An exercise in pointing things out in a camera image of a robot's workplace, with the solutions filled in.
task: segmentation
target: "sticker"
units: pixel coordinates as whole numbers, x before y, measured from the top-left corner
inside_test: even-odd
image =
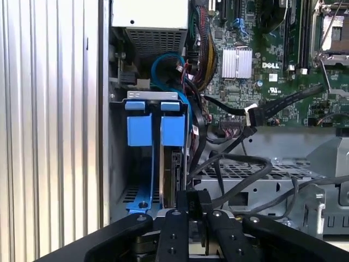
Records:
[[[278,74],[269,74],[269,82],[277,82]]]
[[[192,132],[194,135],[198,135],[198,127],[195,125],[192,125]]]

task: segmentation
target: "blue drive bracket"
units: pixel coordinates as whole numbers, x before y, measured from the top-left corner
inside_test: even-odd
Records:
[[[162,111],[179,111],[179,102],[161,102]],[[185,142],[185,115],[161,117],[161,144],[183,147]]]
[[[132,203],[126,204],[126,209],[129,210],[129,214],[133,213],[147,213],[148,210],[152,209],[153,204],[153,192],[154,192],[154,146],[152,148],[152,171],[150,184],[140,185],[136,198]]]
[[[127,101],[125,109],[145,111],[146,103],[144,101]],[[127,143],[129,146],[152,146],[152,114],[127,117]]]
[[[144,101],[127,101],[125,110],[145,111]],[[132,203],[126,204],[129,214],[146,213],[152,208],[154,191],[154,141],[152,136],[152,114],[149,116],[127,117],[127,140],[129,146],[152,146],[152,169],[150,181],[141,184],[136,198]]]

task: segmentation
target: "capacitor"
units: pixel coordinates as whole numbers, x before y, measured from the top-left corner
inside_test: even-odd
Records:
[[[263,81],[262,81],[262,80],[257,80],[257,81],[255,82],[255,87],[261,88],[262,86],[263,86]]]

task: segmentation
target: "ram slot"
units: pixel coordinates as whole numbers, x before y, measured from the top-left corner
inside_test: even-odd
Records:
[[[310,53],[310,28],[311,28],[311,17],[312,17],[312,1],[302,1],[302,25],[300,26],[300,38],[299,38],[299,67],[309,67],[309,53]]]
[[[284,64],[284,70],[288,69],[288,56],[290,52],[290,23],[291,23],[291,10],[289,9],[286,14],[285,19],[285,29],[284,29],[284,59],[282,60]]]

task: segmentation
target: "cable bundle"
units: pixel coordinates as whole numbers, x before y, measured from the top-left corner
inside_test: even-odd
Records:
[[[194,8],[194,20],[200,35],[200,55],[198,72],[194,76],[193,82],[198,86],[199,91],[203,91],[211,82],[217,68],[218,55],[214,46],[209,17],[204,6],[197,5]]]

